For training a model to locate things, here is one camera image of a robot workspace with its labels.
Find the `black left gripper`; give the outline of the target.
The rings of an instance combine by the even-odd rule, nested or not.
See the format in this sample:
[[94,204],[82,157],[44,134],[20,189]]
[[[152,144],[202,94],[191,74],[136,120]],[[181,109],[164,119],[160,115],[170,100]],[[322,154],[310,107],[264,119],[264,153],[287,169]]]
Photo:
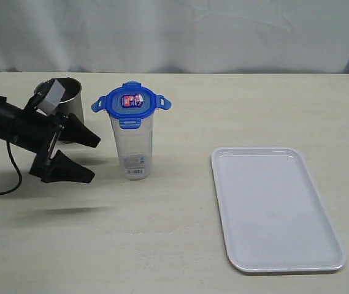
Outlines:
[[97,147],[101,138],[87,128],[74,113],[45,116],[22,110],[12,119],[7,142],[34,153],[29,174],[43,183],[90,183],[95,173],[56,150],[57,141]]

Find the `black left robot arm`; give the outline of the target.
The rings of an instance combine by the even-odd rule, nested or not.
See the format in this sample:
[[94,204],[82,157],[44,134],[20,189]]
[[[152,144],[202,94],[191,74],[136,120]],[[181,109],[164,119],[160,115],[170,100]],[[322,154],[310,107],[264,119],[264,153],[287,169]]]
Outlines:
[[75,114],[43,115],[28,102],[18,108],[0,96],[0,139],[34,153],[29,174],[43,183],[90,183],[94,172],[72,161],[60,150],[52,154],[58,140],[92,148],[101,139],[87,128]]

